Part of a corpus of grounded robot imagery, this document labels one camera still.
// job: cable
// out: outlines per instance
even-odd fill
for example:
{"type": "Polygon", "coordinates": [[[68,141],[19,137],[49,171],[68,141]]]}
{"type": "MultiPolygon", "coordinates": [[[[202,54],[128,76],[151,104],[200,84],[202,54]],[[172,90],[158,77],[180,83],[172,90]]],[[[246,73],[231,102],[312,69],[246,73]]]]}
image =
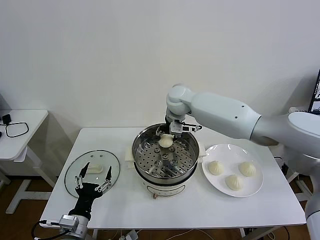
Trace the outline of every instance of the cable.
{"type": "Polygon", "coordinates": [[[9,124],[1,124],[1,123],[0,123],[0,126],[5,126],[5,134],[6,134],[6,136],[7,136],[8,138],[16,138],[16,137],[22,136],[22,135],[26,134],[27,132],[29,132],[29,126],[28,126],[28,124],[27,124],[26,122],[24,122],[24,121],[22,121],[22,122],[14,122],[14,123],[9,123],[9,124]],[[18,125],[18,124],[25,124],[25,125],[26,125],[26,131],[23,132],[23,133],[21,133],[21,134],[18,134],[18,135],[10,136],[10,135],[8,134],[8,129],[7,129],[8,126],[10,126],[10,125],[18,125]]]}
{"type": "Polygon", "coordinates": [[[39,238],[39,237],[36,237],[35,236],[35,230],[36,230],[36,227],[39,225],[39,224],[46,224],[47,223],[47,220],[41,220],[41,221],[38,221],[36,222],[35,225],[33,225],[32,229],[31,229],[31,236],[33,239],[41,239],[41,240],[53,240],[53,239],[56,239],[56,238],[59,238],[63,235],[66,235],[67,233],[70,233],[70,230],[67,230],[67,231],[64,231],[58,235],[55,235],[55,236],[51,236],[51,237],[47,237],[47,238],[39,238]]]}
{"type": "Polygon", "coordinates": [[[118,232],[119,232],[119,230],[116,231],[115,235],[113,235],[113,237],[111,238],[111,240],[115,238],[115,236],[118,234],[118,232]]]}
{"type": "MultiPolygon", "coordinates": [[[[284,227],[284,229],[286,230],[286,232],[288,233],[288,240],[290,240],[289,230],[287,229],[286,226],[283,226],[283,227],[284,227]]],[[[275,234],[274,234],[273,231],[272,231],[272,232],[269,232],[267,236],[268,236],[271,240],[276,240],[276,236],[275,236],[275,234]]]]}
{"type": "Polygon", "coordinates": [[[286,226],[283,226],[283,227],[284,227],[284,229],[286,230],[286,232],[288,233],[288,240],[290,240],[290,233],[289,233],[288,228],[287,228],[286,226]]]}
{"type": "Polygon", "coordinates": [[[203,233],[206,234],[211,240],[214,240],[214,238],[213,238],[212,236],[210,236],[207,232],[205,232],[205,231],[203,231],[203,230],[201,230],[201,229],[196,229],[196,230],[198,230],[198,231],[200,231],[200,232],[203,232],[203,233]]]}
{"type": "Polygon", "coordinates": [[[173,239],[173,238],[175,238],[175,237],[178,237],[178,236],[187,234],[187,233],[191,232],[192,230],[193,230],[193,229],[190,229],[189,231],[185,231],[184,233],[174,235],[174,236],[172,236],[172,237],[167,238],[166,240],[173,239]]]}
{"type": "Polygon", "coordinates": [[[271,240],[276,240],[276,235],[274,234],[273,231],[268,233],[268,237],[269,237],[271,240]]]}

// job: power adapter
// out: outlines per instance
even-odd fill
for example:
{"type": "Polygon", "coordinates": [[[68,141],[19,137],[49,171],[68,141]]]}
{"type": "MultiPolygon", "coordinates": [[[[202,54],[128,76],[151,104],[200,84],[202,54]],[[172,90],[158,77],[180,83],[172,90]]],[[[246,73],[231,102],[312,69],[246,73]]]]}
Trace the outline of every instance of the power adapter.
{"type": "Polygon", "coordinates": [[[10,114],[4,115],[4,116],[2,117],[2,122],[3,122],[3,124],[5,124],[5,125],[9,125],[9,123],[11,122],[10,114]]]}

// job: wooden floor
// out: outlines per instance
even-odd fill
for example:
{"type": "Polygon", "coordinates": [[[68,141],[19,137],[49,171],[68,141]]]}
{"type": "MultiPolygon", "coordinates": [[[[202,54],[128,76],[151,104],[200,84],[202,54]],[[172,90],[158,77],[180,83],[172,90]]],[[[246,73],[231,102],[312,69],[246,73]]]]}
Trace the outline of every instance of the wooden floor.
{"type": "MultiPolygon", "coordinates": [[[[307,186],[312,189],[309,178],[303,178],[307,186]]],[[[10,185],[5,185],[0,192],[0,239],[3,240],[32,240],[31,228],[36,223],[47,204],[46,200],[22,200],[14,214],[5,214],[6,209],[18,190],[22,180],[13,179],[10,185]]],[[[295,182],[291,187],[295,193],[299,193],[299,188],[295,182]]],[[[28,191],[52,191],[44,180],[32,180],[28,191]]],[[[309,240],[309,233],[306,225],[288,226],[287,227],[290,240],[309,240]]],[[[214,240],[240,240],[241,235],[238,229],[206,229],[204,230],[214,240]]],[[[100,230],[98,232],[98,240],[108,240],[114,236],[114,240],[118,240],[122,234],[129,232],[128,230],[100,230]]],[[[166,240],[176,234],[182,234],[186,230],[142,230],[139,232],[139,240],[166,240]]],[[[57,230],[37,227],[36,235],[41,238],[48,238],[58,234],[57,230]]],[[[276,240],[287,240],[288,233],[284,227],[274,232],[276,240]]],[[[173,240],[210,240],[203,232],[192,230],[182,236],[174,237],[173,240]]]]}

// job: white base of cooker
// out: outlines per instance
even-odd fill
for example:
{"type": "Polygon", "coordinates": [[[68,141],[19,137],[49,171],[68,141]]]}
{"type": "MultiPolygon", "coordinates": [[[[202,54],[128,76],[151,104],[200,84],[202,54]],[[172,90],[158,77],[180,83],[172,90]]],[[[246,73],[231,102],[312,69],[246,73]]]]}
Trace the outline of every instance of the white base of cooker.
{"type": "Polygon", "coordinates": [[[157,197],[171,197],[181,193],[186,188],[191,178],[192,176],[183,183],[174,186],[158,186],[144,180],[143,178],[141,178],[141,180],[145,189],[152,194],[154,199],[156,199],[157,197]]]}

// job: pot handle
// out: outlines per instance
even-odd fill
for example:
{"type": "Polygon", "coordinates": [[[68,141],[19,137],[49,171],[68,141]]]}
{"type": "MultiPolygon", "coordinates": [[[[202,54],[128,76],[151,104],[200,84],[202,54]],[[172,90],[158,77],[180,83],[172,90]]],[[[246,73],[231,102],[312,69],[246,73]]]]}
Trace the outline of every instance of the pot handle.
{"type": "Polygon", "coordinates": [[[205,146],[198,141],[198,145],[199,145],[199,156],[198,156],[198,163],[203,163],[203,157],[207,156],[207,152],[205,149],[205,146]]]}
{"type": "Polygon", "coordinates": [[[128,146],[126,151],[125,151],[125,156],[124,156],[124,161],[127,162],[128,169],[134,169],[134,157],[132,156],[132,147],[128,146]]]}

